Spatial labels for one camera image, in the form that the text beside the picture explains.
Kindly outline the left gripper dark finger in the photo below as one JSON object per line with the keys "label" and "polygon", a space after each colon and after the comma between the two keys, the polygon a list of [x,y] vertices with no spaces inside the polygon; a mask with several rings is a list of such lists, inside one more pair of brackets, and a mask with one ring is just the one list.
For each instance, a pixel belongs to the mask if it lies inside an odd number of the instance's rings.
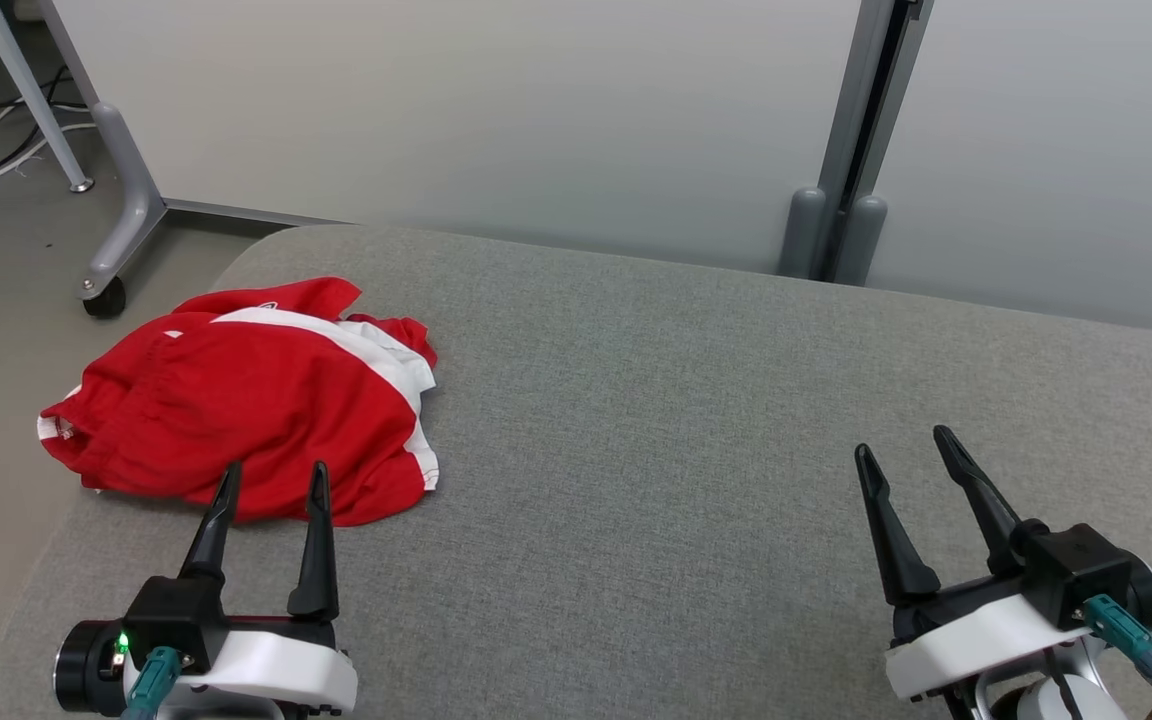
{"label": "left gripper dark finger", "polygon": [[215,495],[196,530],[191,547],[180,566],[180,579],[215,579],[223,583],[223,552],[241,497],[242,462],[230,462],[218,483]]}
{"label": "left gripper dark finger", "polygon": [[300,621],[334,621],[339,615],[332,483],[325,462],[314,462],[306,493],[306,539],[296,588],[287,612]]}

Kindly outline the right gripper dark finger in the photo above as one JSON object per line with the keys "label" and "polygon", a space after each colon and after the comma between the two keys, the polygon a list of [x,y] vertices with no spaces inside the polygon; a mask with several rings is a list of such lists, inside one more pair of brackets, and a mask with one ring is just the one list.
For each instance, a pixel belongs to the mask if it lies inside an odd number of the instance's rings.
{"label": "right gripper dark finger", "polygon": [[995,484],[969,454],[947,425],[935,425],[933,439],[947,473],[972,507],[975,523],[986,541],[987,566],[995,577],[1011,577],[1023,570],[1023,560],[1011,548],[1011,532],[1020,525],[1020,516],[996,491]]}
{"label": "right gripper dark finger", "polygon": [[861,497],[867,511],[884,600],[892,607],[905,607],[929,600],[941,589],[940,578],[914,546],[895,507],[890,503],[890,483],[865,444],[854,450],[861,483]]}

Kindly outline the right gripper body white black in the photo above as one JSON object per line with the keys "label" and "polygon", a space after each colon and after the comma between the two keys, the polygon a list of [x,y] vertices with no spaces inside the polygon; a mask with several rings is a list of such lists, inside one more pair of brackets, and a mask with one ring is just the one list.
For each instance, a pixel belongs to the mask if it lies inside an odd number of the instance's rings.
{"label": "right gripper body white black", "polygon": [[1152,685],[1152,569],[1132,558],[1126,602],[1111,594],[1074,602],[1053,626],[1014,593],[887,652],[886,679],[901,700],[987,702],[996,685],[1029,682],[1001,702],[1111,702],[1098,657],[1116,650]]}

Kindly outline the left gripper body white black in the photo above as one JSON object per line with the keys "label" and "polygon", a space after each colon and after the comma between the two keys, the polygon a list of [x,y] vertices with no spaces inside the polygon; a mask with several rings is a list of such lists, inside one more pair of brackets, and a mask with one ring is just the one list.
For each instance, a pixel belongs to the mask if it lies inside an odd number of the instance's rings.
{"label": "left gripper body white black", "polygon": [[[118,620],[82,621],[54,664],[54,694],[76,714],[145,717],[132,711],[141,670]],[[347,717],[356,707],[358,674],[332,643],[265,630],[229,634],[209,673],[180,674],[151,717]]]}

